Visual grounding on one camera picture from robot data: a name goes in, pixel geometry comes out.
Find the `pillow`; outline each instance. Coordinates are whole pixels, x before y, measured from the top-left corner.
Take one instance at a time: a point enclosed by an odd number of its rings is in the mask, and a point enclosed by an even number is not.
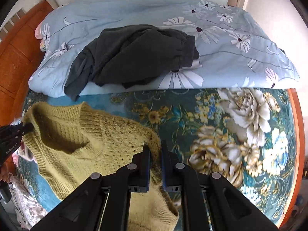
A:
[[[34,36],[36,39],[42,39],[43,38],[43,35],[41,33],[41,25],[42,25],[43,22],[41,22],[35,29],[35,32],[34,32]]]
[[[81,95],[180,88],[286,89],[297,85],[295,66],[246,11],[206,2],[78,0],[54,10],[41,26],[47,51],[28,82],[29,88],[50,97],[65,96],[70,66],[83,48],[105,28],[132,24],[174,28],[195,36],[199,60],[188,69],[163,74],[128,90],[121,85],[88,83]]]

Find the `knit texture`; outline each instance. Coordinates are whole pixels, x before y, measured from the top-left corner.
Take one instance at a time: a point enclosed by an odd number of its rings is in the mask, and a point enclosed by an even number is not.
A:
[[[131,163],[146,143],[153,157],[150,191],[133,193],[129,230],[173,231],[178,211],[161,189],[160,139],[151,129],[123,117],[94,110],[85,102],[50,106],[38,102],[24,117],[34,130],[23,139],[35,155],[38,169],[63,200],[91,173],[108,175]]]

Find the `wooden bed frame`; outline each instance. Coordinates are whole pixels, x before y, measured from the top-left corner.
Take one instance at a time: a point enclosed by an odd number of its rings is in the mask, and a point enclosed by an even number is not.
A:
[[[40,65],[44,53],[40,51],[40,40],[34,37],[36,27],[52,11],[47,1],[42,1],[28,11],[8,32],[0,43],[0,125],[10,124],[21,117],[22,107],[28,92],[28,79]],[[295,181],[291,196],[278,227],[289,219],[301,186],[304,169],[305,134],[301,108],[295,89],[288,89],[296,133]]]

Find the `dark gray clothing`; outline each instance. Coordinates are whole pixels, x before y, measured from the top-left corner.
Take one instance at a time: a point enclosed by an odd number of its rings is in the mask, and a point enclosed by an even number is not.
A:
[[[199,58],[195,37],[152,25],[107,28],[74,60],[64,92],[77,100],[88,82],[130,87],[146,84],[167,71],[190,67]]]

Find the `floral fabric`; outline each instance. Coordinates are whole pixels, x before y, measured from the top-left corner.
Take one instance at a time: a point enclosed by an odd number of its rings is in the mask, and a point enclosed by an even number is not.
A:
[[[81,96],[76,102],[30,92],[27,98],[25,109],[39,100],[51,105],[86,101],[153,128],[180,161],[201,173],[220,172],[274,223],[290,197],[296,141],[286,90],[136,91]],[[34,162],[20,158],[19,170],[43,207],[50,211],[59,203]]]
[[[30,230],[47,215],[47,211],[29,193],[17,177],[11,175],[10,180],[13,184],[10,191],[12,194],[12,202],[15,206],[17,221],[21,224],[22,228]]]
[[[198,64],[128,90],[89,82],[80,95],[218,87],[286,89],[299,80],[284,52],[240,8],[207,0],[79,0],[54,10],[42,22],[46,54],[28,82],[30,89],[55,98],[65,96],[70,66],[83,48],[106,28],[133,24],[195,36]]]

